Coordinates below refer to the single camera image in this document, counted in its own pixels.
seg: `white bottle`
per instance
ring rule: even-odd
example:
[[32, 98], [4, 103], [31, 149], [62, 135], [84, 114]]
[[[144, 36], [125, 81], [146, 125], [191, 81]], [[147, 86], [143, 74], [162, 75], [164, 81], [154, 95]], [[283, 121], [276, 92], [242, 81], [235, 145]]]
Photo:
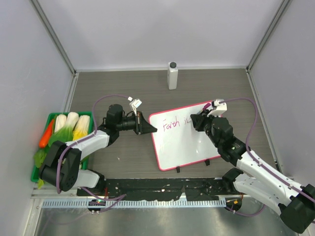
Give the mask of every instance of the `white bottle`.
[[169, 89], [176, 89], [178, 69], [176, 62], [169, 62], [167, 68], [167, 84]]

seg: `orange carrot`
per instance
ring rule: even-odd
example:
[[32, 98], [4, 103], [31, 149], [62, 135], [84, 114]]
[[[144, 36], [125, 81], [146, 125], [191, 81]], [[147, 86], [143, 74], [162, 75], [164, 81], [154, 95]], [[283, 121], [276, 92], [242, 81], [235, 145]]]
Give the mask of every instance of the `orange carrot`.
[[38, 144], [38, 146], [40, 148], [44, 148], [48, 144], [50, 136], [53, 134], [53, 125], [54, 125], [54, 120], [52, 120], [49, 123], [49, 125], [47, 126], [47, 129], [45, 130], [43, 136], [41, 137], [39, 144]]

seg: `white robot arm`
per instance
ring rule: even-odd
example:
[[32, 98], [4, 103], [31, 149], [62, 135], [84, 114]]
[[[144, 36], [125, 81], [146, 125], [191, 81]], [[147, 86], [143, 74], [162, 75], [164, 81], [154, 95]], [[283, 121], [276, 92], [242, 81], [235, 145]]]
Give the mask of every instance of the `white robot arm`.
[[[139, 99], [132, 100], [129, 104], [132, 111], [127, 115], [121, 105], [113, 104], [96, 132], [72, 142], [54, 142], [39, 169], [39, 177], [56, 187], [59, 179], [61, 191], [68, 191], [73, 187], [103, 190], [104, 175], [93, 170], [80, 170], [80, 162], [91, 153], [113, 144], [119, 137], [120, 131], [133, 130], [137, 135], [156, 132], [157, 129], [146, 122], [142, 112], [137, 111], [140, 104]], [[61, 155], [66, 148], [68, 151], [64, 155], [65, 161], [58, 170], [58, 162], [63, 159]]]
[[190, 117], [195, 130], [205, 132], [221, 157], [238, 168], [222, 177], [227, 189], [254, 197], [275, 211], [289, 228], [302, 233], [315, 219], [315, 188], [287, 178], [237, 139], [228, 120], [220, 117], [226, 110], [226, 103], [217, 99]]

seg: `whiteboard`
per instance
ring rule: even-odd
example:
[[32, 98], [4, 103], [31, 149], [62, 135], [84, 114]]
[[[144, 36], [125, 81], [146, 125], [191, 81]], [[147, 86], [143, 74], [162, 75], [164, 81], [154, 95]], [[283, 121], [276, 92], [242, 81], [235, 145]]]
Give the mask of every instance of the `whiteboard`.
[[220, 155], [205, 132], [197, 132], [190, 119], [208, 102], [202, 102], [149, 116], [149, 123], [157, 128], [152, 140], [160, 170], [168, 171]]

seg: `green tray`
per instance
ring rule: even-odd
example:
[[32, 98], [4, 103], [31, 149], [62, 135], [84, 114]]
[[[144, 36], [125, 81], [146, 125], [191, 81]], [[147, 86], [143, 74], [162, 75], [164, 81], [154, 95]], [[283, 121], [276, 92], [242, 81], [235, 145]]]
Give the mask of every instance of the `green tray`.
[[[90, 126], [89, 126], [89, 134], [92, 133], [93, 131], [93, 127], [94, 127], [94, 123], [93, 123], [93, 117], [92, 117], [92, 112], [77, 112], [79, 114], [79, 116], [82, 115], [87, 115], [90, 117]], [[68, 115], [69, 112], [64, 112], [64, 113], [51, 113], [48, 116], [46, 125], [45, 125], [45, 129], [44, 132], [47, 128], [47, 126], [49, 125], [49, 123], [52, 121], [52, 119], [55, 117], [55, 115], [60, 115], [60, 114], [64, 114], [64, 115]], [[89, 159], [85, 158], [85, 160], [82, 163], [82, 170], [86, 170], [88, 168], [88, 163], [89, 163]], [[37, 168], [35, 165], [33, 167], [33, 171], [31, 173], [31, 181], [37, 183], [38, 182], [38, 171], [39, 168]]]

